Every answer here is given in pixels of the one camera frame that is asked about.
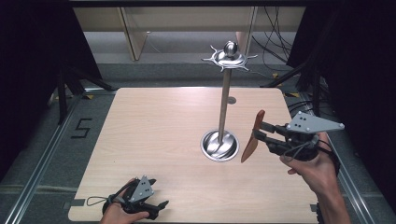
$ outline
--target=hand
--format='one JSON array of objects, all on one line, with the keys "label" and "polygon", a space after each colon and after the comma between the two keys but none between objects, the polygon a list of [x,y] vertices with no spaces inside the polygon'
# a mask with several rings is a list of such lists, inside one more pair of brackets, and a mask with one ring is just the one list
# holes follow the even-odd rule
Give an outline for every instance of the hand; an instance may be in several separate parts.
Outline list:
[{"label": "hand", "polygon": [[[329,143],[326,133],[318,133],[320,141]],[[323,142],[318,145],[326,150],[331,150]],[[297,161],[280,157],[280,160],[289,166],[288,174],[299,174],[308,184],[309,188],[317,194],[320,210],[326,224],[349,224],[350,218],[344,198],[338,188],[334,164],[329,155],[319,151],[311,161]]]},{"label": "hand", "polygon": [[[125,190],[120,193],[120,196],[122,197],[124,193]],[[119,203],[111,203],[103,214],[103,217],[100,220],[100,224],[130,224],[148,216],[148,212],[128,214],[124,212]]]},{"label": "hand", "polygon": [[[320,141],[329,143],[326,133],[318,133],[318,137]],[[331,151],[327,144],[320,141],[318,142],[320,147]],[[297,161],[284,156],[281,156],[280,160],[291,168],[288,170],[288,174],[301,175],[309,188],[316,194],[338,188],[334,164],[325,152],[319,151],[318,155],[311,161]]]}]

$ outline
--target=cable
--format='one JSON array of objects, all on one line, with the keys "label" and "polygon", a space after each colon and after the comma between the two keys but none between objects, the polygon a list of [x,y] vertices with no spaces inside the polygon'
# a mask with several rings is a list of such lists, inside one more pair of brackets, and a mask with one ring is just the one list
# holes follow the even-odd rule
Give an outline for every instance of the cable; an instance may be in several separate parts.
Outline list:
[{"label": "cable", "polygon": [[283,63],[286,63],[287,61],[285,59],[283,59],[282,57],[280,57],[279,55],[277,55],[275,52],[271,51],[270,49],[268,49],[267,47],[265,47],[264,45],[262,45],[255,37],[254,35],[251,37],[262,49],[267,50],[269,53],[271,53],[272,55],[274,55],[276,58],[278,58],[280,61],[282,61]]},{"label": "cable", "polygon": [[272,37],[272,34],[275,33],[277,35],[277,37],[279,38],[279,41],[281,43],[281,48],[282,48],[282,50],[283,50],[283,52],[285,54],[285,57],[288,60],[289,59],[289,52],[286,50],[286,46],[283,43],[283,41],[285,41],[285,42],[287,42],[287,41],[282,37],[282,35],[280,34],[280,30],[279,30],[279,19],[278,19],[279,7],[276,7],[276,20],[275,20],[275,22],[272,21],[272,19],[271,19],[269,13],[268,13],[266,7],[264,7],[264,10],[265,10],[265,13],[266,13],[266,15],[268,17],[268,20],[271,23],[272,28],[273,28],[272,31],[271,31],[270,36],[269,37],[267,36],[268,40],[267,40],[267,43],[265,44],[265,47],[267,46],[268,42],[270,41],[270,39]]},{"label": "cable", "polygon": [[[88,203],[88,201],[89,201],[90,199],[102,199],[102,200],[99,201],[99,202],[96,202],[96,203]],[[105,198],[105,197],[91,196],[91,197],[89,197],[89,198],[87,199],[87,206],[93,206],[93,205],[96,205],[96,204],[98,204],[98,203],[105,202],[106,200],[107,200],[107,198]]]},{"label": "cable", "polygon": [[[306,143],[303,143],[303,144],[301,144],[301,145],[299,145],[299,146],[297,146],[297,147],[293,147],[293,148],[291,148],[291,149],[285,151],[285,152],[283,153],[283,155],[282,155],[282,156],[283,156],[283,159],[285,159],[285,161],[287,161],[287,162],[294,160],[294,159],[296,158],[296,156],[298,155],[298,153],[300,153],[301,150],[303,150],[303,148],[306,147],[306,146],[308,146],[309,144],[310,144],[309,142],[306,142]],[[286,154],[288,154],[289,152],[294,151],[295,149],[297,149],[297,151],[296,151],[296,152],[293,154],[293,156],[290,157],[290,159],[288,160]]]},{"label": "cable", "polygon": [[324,144],[326,144],[328,147],[329,147],[329,149],[332,149],[332,147],[330,146],[330,144],[329,143],[327,143],[327,142],[325,142],[325,141],[323,141],[323,140],[318,140],[319,142],[321,142],[321,143],[324,143]]}]

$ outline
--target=wooden tabletop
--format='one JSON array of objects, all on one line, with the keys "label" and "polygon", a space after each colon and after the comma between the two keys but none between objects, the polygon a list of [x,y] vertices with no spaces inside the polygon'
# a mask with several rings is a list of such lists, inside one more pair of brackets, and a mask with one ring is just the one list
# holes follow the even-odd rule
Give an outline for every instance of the wooden tabletop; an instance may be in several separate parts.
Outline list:
[{"label": "wooden tabletop", "polygon": [[[230,96],[236,103],[228,105],[225,130],[237,137],[239,153],[216,162],[200,144],[205,133],[219,127],[221,88],[118,90],[75,199],[107,197],[129,179],[147,175],[157,179],[147,203],[169,200],[158,222],[317,222],[310,208],[315,194],[300,176],[288,175],[288,167],[263,142],[241,163],[261,109],[266,122],[290,122],[281,91],[231,87]],[[102,205],[72,206],[69,218],[100,220]]]}]

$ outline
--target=circular base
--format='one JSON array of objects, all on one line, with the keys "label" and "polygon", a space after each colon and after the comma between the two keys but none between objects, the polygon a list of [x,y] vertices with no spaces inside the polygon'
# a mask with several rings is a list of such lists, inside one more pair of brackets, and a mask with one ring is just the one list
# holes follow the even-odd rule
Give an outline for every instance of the circular base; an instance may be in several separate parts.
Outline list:
[{"label": "circular base", "polygon": [[221,144],[219,144],[218,130],[206,133],[201,141],[201,150],[212,161],[229,161],[238,154],[238,149],[238,140],[227,131],[224,131]]}]

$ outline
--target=metal bar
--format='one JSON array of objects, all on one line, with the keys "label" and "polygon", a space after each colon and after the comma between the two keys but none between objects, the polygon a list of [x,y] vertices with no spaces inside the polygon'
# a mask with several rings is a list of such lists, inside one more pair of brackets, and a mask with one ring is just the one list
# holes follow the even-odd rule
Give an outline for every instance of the metal bar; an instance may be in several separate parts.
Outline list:
[{"label": "metal bar", "polygon": [[223,88],[221,94],[221,109],[219,118],[219,145],[224,136],[225,117],[227,114],[228,94],[230,93],[231,68],[224,69]]},{"label": "metal bar", "polygon": [[[309,97],[306,95],[305,92],[300,92],[300,96],[304,101],[309,100]],[[363,197],[361,197],[361,193],[359,190],[356,188],[355,184],[353,183],[352,178],[350,177],[347,168],[345,167],[342,158],[337,153],[337,149],[335,148],[334,144],[332,143],[332,140],[329,138],[330,145],[332,146],[332,149],[334,150],[334,153],[337,155],[338,160],[341,163],[341,168],[340,172],[338,174],[338,179],[341,183],[341,185],[344,188],[344,191],[346,192],[346,195],[348,199],[350,200],[353,208],[355,209],[355,213],[359,218],[359,221],[361,223],[367,223],[367,224],[372,224],[376,223],[373,215],[370,213],[369,208],[367,206],[366,201],[364,201]]]},{"label": "metal bar", "polygon": [[35,189],[37,188],[43,174],[47,170],[47,167],[50,164],[50,160],[62,139],[62,136],[70,121],[70,118],[72,117],[73,111],[75,110],[79,100],[81,99],[81,96],[75,97],[76,98],[73,99],[72,104],[70,104],[69,106],[70,112],[65,117],[64,121],[56,128],[54,135],[49,140],[49,144],[47,145],[43,155],[40,158],[40,161],[38,162],[35,170],[33,171],[26,185],[24,186],[20,197],[15,202],[10,213],[8,214],[6,221],[7,224],[20,223],[24,213],[26,212],[27,206],[29,205],[30,201],[32,201],[32,198],[35,194]]}]

